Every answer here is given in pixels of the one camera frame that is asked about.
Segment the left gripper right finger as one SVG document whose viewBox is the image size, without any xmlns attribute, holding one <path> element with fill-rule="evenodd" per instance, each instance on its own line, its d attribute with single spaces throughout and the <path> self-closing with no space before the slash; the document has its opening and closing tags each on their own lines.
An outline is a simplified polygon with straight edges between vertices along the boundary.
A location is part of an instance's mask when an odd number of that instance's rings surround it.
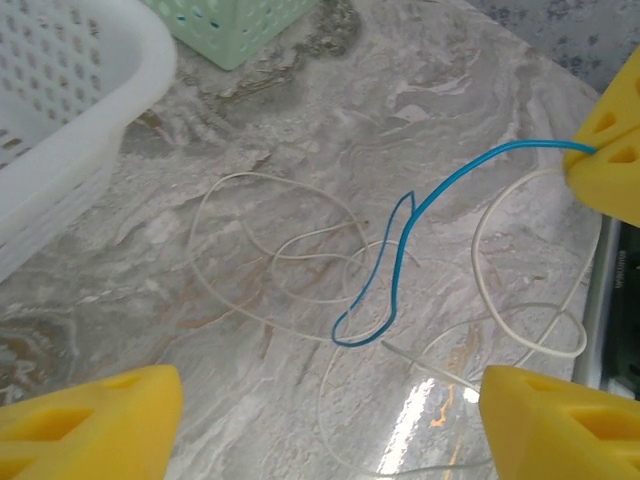
<svg viewBox="0 0 640 480">
<path fill-rule="evenodd" d="M 492 365 L 479 410 L 500 479 L 637 479 L 639 402 Z"/>
</svg>

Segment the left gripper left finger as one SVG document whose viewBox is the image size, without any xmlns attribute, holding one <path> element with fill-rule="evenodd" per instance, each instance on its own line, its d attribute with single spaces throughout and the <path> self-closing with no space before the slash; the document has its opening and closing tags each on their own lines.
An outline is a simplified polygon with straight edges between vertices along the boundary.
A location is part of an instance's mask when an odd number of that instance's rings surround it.
<svg viewBox="0 0 640 480">
<path fill-rule="evenodd" d="M 183 412 L 176 367 L 154 365 L 1 409 L 4 479 L 162 479 Z"/>
</svg>

